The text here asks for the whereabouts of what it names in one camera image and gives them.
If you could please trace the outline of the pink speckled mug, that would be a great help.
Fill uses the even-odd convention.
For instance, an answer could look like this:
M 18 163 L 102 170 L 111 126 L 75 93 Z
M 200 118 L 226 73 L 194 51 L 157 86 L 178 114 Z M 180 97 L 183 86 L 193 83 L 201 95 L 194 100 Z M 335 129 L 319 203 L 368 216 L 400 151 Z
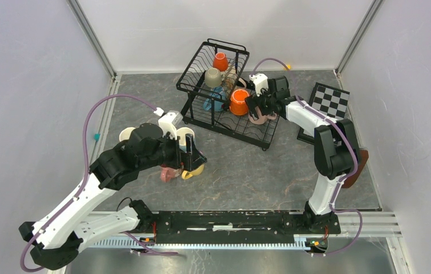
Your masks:
M 178 177 L 181 173 L 182 173 L 182 169 L 162 167 L 160 172 L 160 179 L 161 181 L 168 183 L 170 180 Z

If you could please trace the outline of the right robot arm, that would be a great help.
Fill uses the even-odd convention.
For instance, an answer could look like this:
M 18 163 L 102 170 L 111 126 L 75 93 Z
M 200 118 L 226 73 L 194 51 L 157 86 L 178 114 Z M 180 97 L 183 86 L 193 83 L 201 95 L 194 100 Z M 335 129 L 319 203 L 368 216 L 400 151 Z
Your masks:
M 319 173 L 315 190 L 305 205 L 303 226 L 310 233 L 323 229 L 335 214 L 335 200 L 344 180 L 358 169 L 361 157 L 355 128 L 349 119 L 336 120 L 291 95 L 286 77 L 269 79 L 265 74 L 249 76 L 255 94 L 245 102 L 249 116 L 277 115 L 313 136 L 314 163 Z

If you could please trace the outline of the light blue faceted mug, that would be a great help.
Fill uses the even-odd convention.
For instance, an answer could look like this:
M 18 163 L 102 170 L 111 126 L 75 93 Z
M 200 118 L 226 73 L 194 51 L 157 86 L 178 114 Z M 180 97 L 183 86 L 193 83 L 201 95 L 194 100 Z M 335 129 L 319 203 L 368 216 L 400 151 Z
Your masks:
M 186 136 L 188 134 L 191 134 L 192 136 L 195 136 L 194 131 L 189 127 L 182 127 L 178 128 L 176 131 L 177 137 L 179 137 L 179 146 L 186 148 Z

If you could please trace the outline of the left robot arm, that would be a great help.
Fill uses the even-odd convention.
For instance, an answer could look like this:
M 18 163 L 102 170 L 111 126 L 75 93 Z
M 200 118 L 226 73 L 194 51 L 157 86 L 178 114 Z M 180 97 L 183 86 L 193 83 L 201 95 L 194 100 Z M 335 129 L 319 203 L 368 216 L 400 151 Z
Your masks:
M 70 264 L 90 244 L 117 233 L 147 232 L 155 217 L 141 200 L 120 211 L 85 222 L 101 202 L 153 167 L 194 171 L 207 162 L 198 150 L 193 133 L 165 132 L 144 123 L 128 139 L 99 155 L 84 173 L 83 180 L 43 219 L 26 221 L 19 227 L 27 243 L 23 255 L 30 255 L 37 270 L 57 270 Z

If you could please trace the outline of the yellow mug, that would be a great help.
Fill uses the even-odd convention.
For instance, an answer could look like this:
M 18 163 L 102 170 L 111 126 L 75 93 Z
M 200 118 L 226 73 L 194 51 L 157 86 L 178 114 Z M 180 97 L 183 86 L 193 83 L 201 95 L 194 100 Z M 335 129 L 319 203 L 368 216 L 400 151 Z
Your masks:
M 199 166 L 197 169 L 193 171 L 183 171 L 181 175 L 182 179 L 187 180 L 191 177 L 200 175 L 204 171 L 204 166 L 205 164 L 202 164 L 201 166 Z

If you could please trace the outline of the yellow-green faceted mug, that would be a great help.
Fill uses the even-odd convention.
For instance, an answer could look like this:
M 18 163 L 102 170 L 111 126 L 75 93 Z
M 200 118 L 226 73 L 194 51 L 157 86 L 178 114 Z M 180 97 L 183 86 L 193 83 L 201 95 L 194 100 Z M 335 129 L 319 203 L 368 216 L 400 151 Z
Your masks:
M 136 129 L 136 127 L 127 127 L 124 130 L 122 130 L 119 134 L 119 141 L 120 142 L 128 141 L 134 129 Z

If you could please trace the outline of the pink faceted mug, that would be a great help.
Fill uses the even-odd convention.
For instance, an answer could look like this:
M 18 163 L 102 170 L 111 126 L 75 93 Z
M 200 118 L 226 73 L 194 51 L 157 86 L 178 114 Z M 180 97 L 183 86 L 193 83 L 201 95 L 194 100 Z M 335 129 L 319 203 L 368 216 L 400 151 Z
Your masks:
M 256 124 L 256 125 L 262 125 L 265 122 L 269 121 L 269 120 L 275 120 L 278 115 L 275 114 L 274 112 L 270 115 L 263 115 L 260 111 L 259 107 L 255 108 L 255 111 L 257 113 L 257 118 L 255 116 L 253 116 L 250 112 L 248 113 L 248 119 L 251 123 Z

